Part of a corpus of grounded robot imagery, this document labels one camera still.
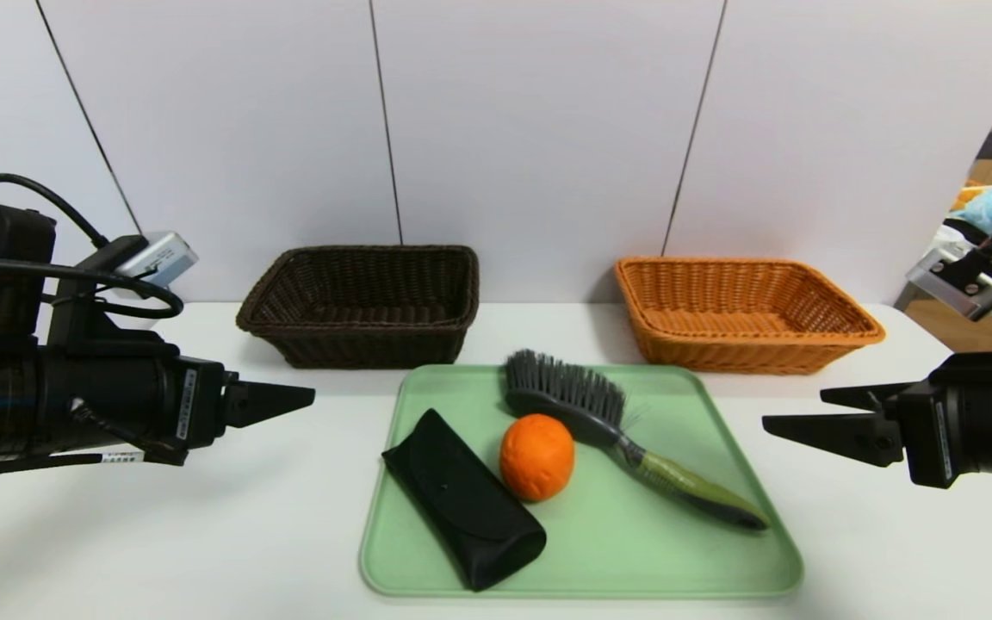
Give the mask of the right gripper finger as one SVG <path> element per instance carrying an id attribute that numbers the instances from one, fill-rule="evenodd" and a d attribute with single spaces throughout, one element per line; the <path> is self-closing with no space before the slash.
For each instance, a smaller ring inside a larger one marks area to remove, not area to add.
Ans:
<path id="1" fill-rule="evenodd" d="M 765 416 L 761 424 L 775 437 L 875 467 L 905 458 L 898 424 L 882 413 Z"/>
<path id="2" fill-rule="evenodd" d="M 913 383 L 887 383 L 866 386 L 842 386 L 820 391 L 823 403 L 867 412 L 892 412 L 897 396 Z"/>

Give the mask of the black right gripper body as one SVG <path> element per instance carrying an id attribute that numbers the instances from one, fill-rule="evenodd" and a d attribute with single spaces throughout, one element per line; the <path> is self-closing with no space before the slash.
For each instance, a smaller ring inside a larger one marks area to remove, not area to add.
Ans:
<path id="1" fill-rule="evenodd" d="M 949 489 L 962 474 L 992 474 L 992 386 L 922 383 L 896 404 L 914 484 Z"/>

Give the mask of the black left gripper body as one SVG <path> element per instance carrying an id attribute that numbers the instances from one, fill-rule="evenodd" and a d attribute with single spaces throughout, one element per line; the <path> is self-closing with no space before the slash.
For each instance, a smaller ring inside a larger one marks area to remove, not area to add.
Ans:
<path id="1" fill-rule="evenodd" d="M 173 344 L 44 345 L 38 360 L 38 454 L 124 443 L 182 466 L 224 433 L 224 366 Z"/>

